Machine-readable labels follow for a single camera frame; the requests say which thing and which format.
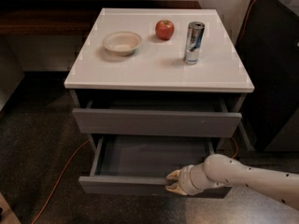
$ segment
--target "red apple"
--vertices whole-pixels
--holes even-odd
[[[160,20],[156,24],[156,35],[162,40],[169,40],[175,32],[175,25],[170,20]]]

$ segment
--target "cable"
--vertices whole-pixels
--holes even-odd
[[[252,9],[252,7],[253,7],[253,5],[254,5],[254,3],[255,3],[256,1],[257,1],[257,0],[253,0],[252,3],[251,3],[251,5],[249,6],[249,9],[248,9],[248,11],[247,11],[247,13],[246,13],[246,16],[245,16],[245,19],[244,19],[244,26],[243,26],[241,35],[240,35],[240,37],[237,39],[237,41],[235,42],[236,45],[241,41],[241,39],[242,39],[243,36],[244,36],[245,30],[246,30],[246,27],[247,27],[247,22],[248,22],[248,19],[249,19],[249,14],[250,14],[251,9]]]
[[[52,191],[51,191],[51,193],[50,193],[48,199],[46,200],[45,204],[43,205],[43,207],[41,208],[41,210],[39,211],[39,213],[36,215],[36,217],[34,218],[34,220],[32,221],[31,224],[36,223],[36,221],[39,219],[40,215],[44,212],[46,206],[48,205],[48,203],[49,203],[49,201],[50,201],[50,198],[52,197],[52,195],[53,195],[54,191],[56,190],[56,188],[57,188],[57,186],[58,186],[60,180],[62,179],[62,177],[63,177],[63,175],[64,175],[64,172],[65,172],[66,168],[68,167],[69,163],[74,159],[74,157],[75,157],[75,155],[78,153],[78,151],[79,151],[80,149],[82,149],[84,146],[86,146],[89,142],[90,142],[90,141],[87,140],[87,141],[85,141],[83,144],[81,144],[81,145],[76,149],[76,151],[73,153],[73,155],[71,156],[71,158],[68,160],[68,162],[66,163],[64,169],[63,169],[62,172],[60,173],[60,175],[59,175],[59,177],[58,177],[58,179],[57,179],[57,181],[56,181],[56,183],[55,183],[55,185],[54,185],[54,187],[53,187],[53,189],[52,189]]]
[[[234,141],[234,144],[235,144],[235,154],[231,157],[231,159],[234,159],[236,157],[237,153],[239,152],[239,147],[233,137],[232,137],[232,140]]]
[[[252,3],[251,3],[251,5],[249,6],[249,10],[247,11],[246,16],[245,16],[245,19],[244,19],[244,26],[243,26],[241,35],[240,35],[240,37],[237,39],[237,41],[235,42],[236,45],[242,40],[242,38],[243,38],[243,36],[244,36],[245,30],[246,30],[246,26],[247,26],[247,22],[248,22],[248,19],[249,19],[249,14],[250,14],[250,12],[251,12],[252,6],[254,5],[254,3],[255,3],[256,1],[257,1],[257,0],[253,0]]]

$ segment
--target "wooden bench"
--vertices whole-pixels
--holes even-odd
[[[86,35],[102,7],[200,8],[197,1],[0,1],[0,35]]]

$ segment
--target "open drawer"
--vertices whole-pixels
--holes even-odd
[[[206,157],[208,140],[193,137],[102,136],[90,176],[79,183],[87,193],[175,195],[165,190],[165,177]],[[213,190],[223,193],[227,190]]]
[[[82,133],[231,137],[240,113],[218,94],[98,91],[74,117]]]

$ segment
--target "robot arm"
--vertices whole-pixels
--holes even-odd
[[[220,154],[208,156],[201,164],[176,170],[166,179],[174,181],[166,189],[180,195],[244,185],[299,210],[299,175],[249,167]]]

